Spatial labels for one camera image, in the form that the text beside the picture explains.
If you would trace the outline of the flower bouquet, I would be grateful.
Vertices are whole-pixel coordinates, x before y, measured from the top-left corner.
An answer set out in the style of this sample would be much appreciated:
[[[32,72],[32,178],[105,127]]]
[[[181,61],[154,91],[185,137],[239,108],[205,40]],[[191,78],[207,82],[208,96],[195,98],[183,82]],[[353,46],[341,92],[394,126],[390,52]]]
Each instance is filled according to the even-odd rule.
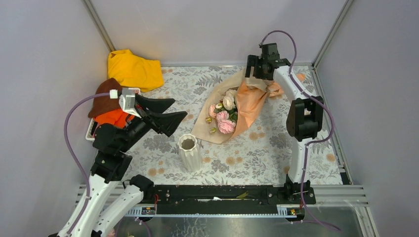
[[[204,103],[192,135],[197,139],[222,144],[248,130],[256,121],[268,97],[292,98],[301,81],[293,83],[289,67],[275,70],[273,82],[250,75],[245,70],[233,74],[215,86]]]

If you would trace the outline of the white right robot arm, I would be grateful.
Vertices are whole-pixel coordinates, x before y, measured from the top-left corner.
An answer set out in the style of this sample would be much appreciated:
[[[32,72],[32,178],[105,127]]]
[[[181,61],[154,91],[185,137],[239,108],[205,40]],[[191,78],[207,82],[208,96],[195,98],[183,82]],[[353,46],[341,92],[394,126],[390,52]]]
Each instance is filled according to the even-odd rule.
[[[293,138],[290,169],[278,191],[285,203],[315,204],[314,190],[307,174],[308,145],[323,126],[323,98],[312,96],[297,79],[290,61],[280,57],[276,43],[260,44],[261,55],[249,55],[245,76],[277,82],[291,105],[286,129]]]

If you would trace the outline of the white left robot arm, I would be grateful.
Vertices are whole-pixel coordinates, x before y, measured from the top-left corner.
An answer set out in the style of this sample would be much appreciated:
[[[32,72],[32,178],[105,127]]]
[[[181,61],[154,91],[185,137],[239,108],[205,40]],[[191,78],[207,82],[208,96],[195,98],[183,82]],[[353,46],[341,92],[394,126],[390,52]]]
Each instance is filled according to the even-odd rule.
[[[103,96],[118,100],[133,120],[125,128],[109,123],[96,128],[93,146],[97,155],[89,172],[81,168],[86,189],[65,226],[56,233],[58,237],[105,237],[134,205],[149,202],[153,198],[153,182],[137,175],[116,201],[105,205],[132,161],[128,150],[151,130],[171,136],[187,115],[185,111],[167,112],[175,103],[173,98],[151,99],[116,90]]]

